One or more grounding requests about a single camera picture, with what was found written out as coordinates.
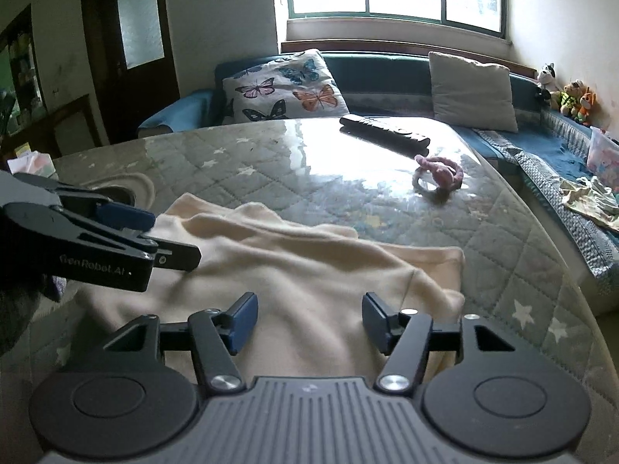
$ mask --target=window frame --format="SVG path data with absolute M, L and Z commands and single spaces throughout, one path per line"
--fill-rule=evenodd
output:
M 403 21 L 426 22 L 429 24 L 441 24 L 443 26 L 456 27 L 458 29 L 466 29 L 477 33 L 494 36 L 496 38 L 505 39 L 506 37 L 506 17 L 507 17 L 507 0 L 501 0 L 501 30 L 493 31 L 485 27 L 472 26 L 464 22 L 450 21 L 447 19 L 447 0 L 441 0 L 441 19 L 428 19 L 423 17 L 414 17 L 409 15 L 399 14 L 384 14 L 369 11 L 369 0 L 365 0 L 364 12 L 306 12 L 295 13 L 294 0 L 288 0 L 288 15 L 289 19 L 302 19 L 307 17 L 376 17 L 388 19 L 400 19 Z

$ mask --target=wall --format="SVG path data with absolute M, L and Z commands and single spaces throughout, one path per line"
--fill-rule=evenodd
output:
M 510 58 L 510 42 L 466 29 L 427 22 L 366 17 L 313 17 L 291 19 L 288 40 L 363 39 L 392 40 L 460 49 Z
M 107 142 L 84 39 L 81 0 L 0 0 L 0 29 L 28 4 L 48 109 L 89 94 L 101 139 Z M 212 86 L 213 70 L 222 61 L 279 51 L 275 0 L 166 0 L 166 4 L 182 96 Z M 278 1 L 280 40 L 285 30 L 281 9 L 286 5 L 286 0 Z
M 555 63 L 559 86 L 577 78 L 597 94 L 596 126 L 619 136 L 619 0 L 509 0 L 512 60 Z
M 48 110 L 89 94 L 95 123 L 107 142 L 88 63 L 80 0 L 0 0 L 0 29 L 29 4 L 39 82 Z
M 214 84 L 222 61 L 277 54 L 274 0 L 166 0 L 181 96 Z

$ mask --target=door window panel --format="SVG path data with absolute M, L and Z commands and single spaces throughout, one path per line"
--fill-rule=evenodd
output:
M 164 57 L 157 0 L 118 0 L 127 68 Z

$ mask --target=cream towel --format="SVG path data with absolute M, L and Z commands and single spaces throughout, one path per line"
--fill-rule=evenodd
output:
M 258 323 L 234 360 L 247 382 L 255 375 L 373 381 L 386 358 L 363 329 L 366 291 L 394 309 L 419 309 L 438 322 L 456 322 L 462 310 L 463 253 L 455 247 L 363 241 L 349 227 L 307 227 L 259 203 L 229 210 L 189 193 L 157 218 L 151 235 L 199 246 L 200 265 L 187 274 L 155 269 L 145 293 L 85 287 L 78 298 L 112 331 L 141 314 L 185 321 L 208 307 L 227 309 L 253 291 Z M 434 355 L 427 372 L 446 359 Z M 166 355 L 166 364 L 193 377 L 189 355 Z
M 591 180 L 582 177 L 576 181 L 561 178 L 559 191 L 563 196 L 563 205 L 596 225 L 619 234 L 619 205 L 612 189 L 602 185 L 597 176 Z

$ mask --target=round black disc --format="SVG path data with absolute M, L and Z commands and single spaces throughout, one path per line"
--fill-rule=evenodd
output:
M 62 372 L 30 400 L 30 421 L 52 449 L 84 459 L 126 459 L 175 437 L 193 418 L 194 386 L 170 368 Z
M 578 442 L 590 410 L 580 384 L 544 362 L 537 369 L 492 366 L 464 361 L 428 384 L 423 410 L 436 429 L 468 450 L 504 459 L 550 455 Z

